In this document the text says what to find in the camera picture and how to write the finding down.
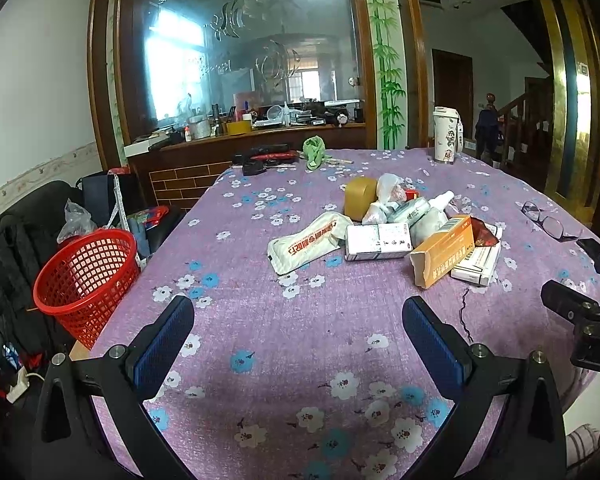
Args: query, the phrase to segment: purple tablecloth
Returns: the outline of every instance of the purple tablecloth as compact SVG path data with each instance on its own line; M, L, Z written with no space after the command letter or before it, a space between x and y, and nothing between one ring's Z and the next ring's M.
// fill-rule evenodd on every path
M165 241L93 349L129 343L173 295L192 298L192 333L145 407L200 480L399 478L451 407L402 328L402 304L414 294L496 354L544 350L563 405L582 389L585 374L569 362L572 327L542 306L540 288L561 280L600 302L600 276L574 242L549 238L520 208L531 200L570 233L580 224L525 182L465 155L443 165L426 150L331 153L354 163L249 178L228 170ZM272 238L342 211L351 177L383 173L428 198L451 189L463 212L502 223L490 286L445 276L420 290L408 258L345 262L343 249L275 274L266 257ZM480 459L500 408L493 403L463 469ZM117 457L133 467L102 402L98 412Z

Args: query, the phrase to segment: eyeglasses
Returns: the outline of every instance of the eyeglasses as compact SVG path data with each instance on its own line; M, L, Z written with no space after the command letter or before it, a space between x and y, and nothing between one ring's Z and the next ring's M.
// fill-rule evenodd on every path
M547 215L544 212L544 209L540 209L533 202L525 202L525 204L522 206L521 211L534 224L540 226L542 230L545 233L547 233L551 238L554 238L559 242L569 242L571 240L577 240L582 234L582 230L580 230L580 234L578 234L578 236L564 234L564 227L562 226L560 221L552 216Z

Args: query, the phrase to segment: doorway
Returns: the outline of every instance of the doorway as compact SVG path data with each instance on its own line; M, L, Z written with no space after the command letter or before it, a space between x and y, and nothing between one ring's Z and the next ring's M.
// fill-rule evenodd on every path
M435 106L455 108L464 126L464 138L473 138L474 60L467 56L432 49Z

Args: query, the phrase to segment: orange medicine box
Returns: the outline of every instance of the orange medicine box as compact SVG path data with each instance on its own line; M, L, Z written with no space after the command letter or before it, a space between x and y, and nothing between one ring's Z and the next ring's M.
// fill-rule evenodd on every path
M416 285L429 288L474 250L469 215L449 219L438 231L411 251Z

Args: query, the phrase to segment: red plastic basket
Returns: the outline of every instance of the red plastic basket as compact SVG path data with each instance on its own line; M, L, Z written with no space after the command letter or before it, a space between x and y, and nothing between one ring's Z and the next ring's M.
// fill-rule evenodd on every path
M102 229L60 249L40 271L33 300L89 350L140 274L136 240Z

